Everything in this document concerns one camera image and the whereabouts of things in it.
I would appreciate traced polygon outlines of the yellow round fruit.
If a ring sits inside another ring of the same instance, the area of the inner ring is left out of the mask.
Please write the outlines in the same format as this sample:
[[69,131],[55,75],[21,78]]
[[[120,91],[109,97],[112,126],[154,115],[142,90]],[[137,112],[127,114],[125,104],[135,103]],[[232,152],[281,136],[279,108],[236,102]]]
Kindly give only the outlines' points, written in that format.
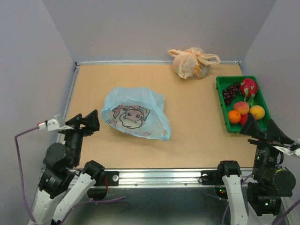
[[250,108],[249,112],[254,116],[256,120],[261,120],[265,116],[265,110],[262,106],[254,105]]

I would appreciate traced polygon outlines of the red round fruit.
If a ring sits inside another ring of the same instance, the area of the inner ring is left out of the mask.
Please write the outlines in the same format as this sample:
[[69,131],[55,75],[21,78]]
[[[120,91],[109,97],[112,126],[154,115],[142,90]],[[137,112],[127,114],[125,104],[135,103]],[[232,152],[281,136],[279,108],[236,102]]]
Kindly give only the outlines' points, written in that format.
[[248,118],[248,113],[241,116],[241,119],[240,119],[241,126],[244,126],[244,124],[247,121],[247,118]]

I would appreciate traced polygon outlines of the peach coloured round fruit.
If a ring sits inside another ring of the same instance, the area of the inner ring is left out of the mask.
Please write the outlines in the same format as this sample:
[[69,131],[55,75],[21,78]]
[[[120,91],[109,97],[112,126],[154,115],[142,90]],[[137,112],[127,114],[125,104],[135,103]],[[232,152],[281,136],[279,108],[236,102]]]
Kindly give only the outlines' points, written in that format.
[[250,107],[247,102],[240,101],[234,104],[233,109],[238,111],[242,116],[249,113]]

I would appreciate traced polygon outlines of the orange round fruit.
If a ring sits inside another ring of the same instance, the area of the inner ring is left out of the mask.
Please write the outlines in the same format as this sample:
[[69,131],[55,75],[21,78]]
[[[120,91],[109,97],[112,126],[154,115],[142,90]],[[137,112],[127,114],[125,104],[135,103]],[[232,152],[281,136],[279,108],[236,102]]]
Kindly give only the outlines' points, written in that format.
[[228,119],[230,124],[238,124],[241,120],[241,114],[239,111],[230,110],[228,112]]

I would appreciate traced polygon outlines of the red green dragon fruit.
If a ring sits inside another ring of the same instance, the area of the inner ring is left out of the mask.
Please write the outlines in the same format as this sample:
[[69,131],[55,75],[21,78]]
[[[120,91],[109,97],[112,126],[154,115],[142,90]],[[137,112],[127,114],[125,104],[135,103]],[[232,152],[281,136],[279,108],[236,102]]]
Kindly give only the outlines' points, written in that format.
[[259,90],[258,84],[251,78],[245,78],[240,82],[240,93],[250,107],[254,106],[254,98]]

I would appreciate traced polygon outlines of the dark red grape bunch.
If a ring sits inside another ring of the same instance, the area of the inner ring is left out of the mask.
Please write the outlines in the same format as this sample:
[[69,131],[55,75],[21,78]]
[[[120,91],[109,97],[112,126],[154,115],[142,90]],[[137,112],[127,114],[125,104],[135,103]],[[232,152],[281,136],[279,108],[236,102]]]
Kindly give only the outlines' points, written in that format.
[[240,92],[240,83],[234,83],[229,85],[225,90],[222,91],[223,100],[226,105],[230,105]]

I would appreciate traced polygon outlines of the blue printed plastic bag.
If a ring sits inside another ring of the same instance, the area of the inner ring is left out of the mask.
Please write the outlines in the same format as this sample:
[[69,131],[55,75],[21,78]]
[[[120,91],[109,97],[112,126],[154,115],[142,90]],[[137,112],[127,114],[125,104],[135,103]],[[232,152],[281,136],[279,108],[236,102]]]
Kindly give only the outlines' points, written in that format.
[[164,108],[164,96],[149,88],[117,87],[105,97],[101,118],[123,133],[167,141],[172,130]]

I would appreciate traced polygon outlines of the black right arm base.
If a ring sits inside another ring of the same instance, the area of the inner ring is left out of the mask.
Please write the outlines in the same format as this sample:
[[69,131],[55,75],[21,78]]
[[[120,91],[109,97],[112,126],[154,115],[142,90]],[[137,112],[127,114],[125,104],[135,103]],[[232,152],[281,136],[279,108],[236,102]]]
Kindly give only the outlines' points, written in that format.
[[241,190],[242,173],[237,167],[219,165],[217,170],[203,171],[203,185],[224,185],[229,203],[244,203]]

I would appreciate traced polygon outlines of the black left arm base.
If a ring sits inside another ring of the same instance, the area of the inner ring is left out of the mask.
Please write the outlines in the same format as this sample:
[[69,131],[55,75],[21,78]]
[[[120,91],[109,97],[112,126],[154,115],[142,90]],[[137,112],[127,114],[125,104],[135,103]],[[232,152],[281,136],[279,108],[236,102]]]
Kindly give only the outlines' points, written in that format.
[[105,171],[103,178],[88,190],[88,198],[95,201],[105,199],[109,193],[109,189],[119,185],[119,174],[119,171]]

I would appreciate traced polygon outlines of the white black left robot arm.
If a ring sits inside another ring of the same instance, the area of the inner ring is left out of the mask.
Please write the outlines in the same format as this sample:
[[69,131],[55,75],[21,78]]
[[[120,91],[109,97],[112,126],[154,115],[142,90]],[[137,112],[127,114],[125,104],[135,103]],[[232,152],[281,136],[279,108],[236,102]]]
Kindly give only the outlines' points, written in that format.
[[55,142],[46,150],[43,160],[46,166],[37,191],[37,202],[32,212],[30,225],[61,225],[69,211],[94,185],[104,181],[105,168],[98,162],[87,162],[75,184],[73,168],[80,162],[83,138],[100,130],[98,111],[87,116],[78,114],[61,124],[57,118],[39,123],[39,129],[57,131],[64,135],[63,142]]

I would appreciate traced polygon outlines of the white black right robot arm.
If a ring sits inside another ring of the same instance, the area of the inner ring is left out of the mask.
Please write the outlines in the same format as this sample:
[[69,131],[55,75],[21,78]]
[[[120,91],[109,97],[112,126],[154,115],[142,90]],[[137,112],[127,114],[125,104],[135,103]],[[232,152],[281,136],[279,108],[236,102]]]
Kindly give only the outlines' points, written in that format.
[[248,142],[256,146],[251,178],[247,184],[247,203],[242,193],[242,173],[237,161],[221,161],[216,179],[224,183],[232,225],[270,225],[280,212],[282,198],[291,197],[296,178],[282,167],[282,155],[299,158],[300,143],[286,136],[273,120],[267,130],[260,129],[249,113],[240,130],[248,135]]

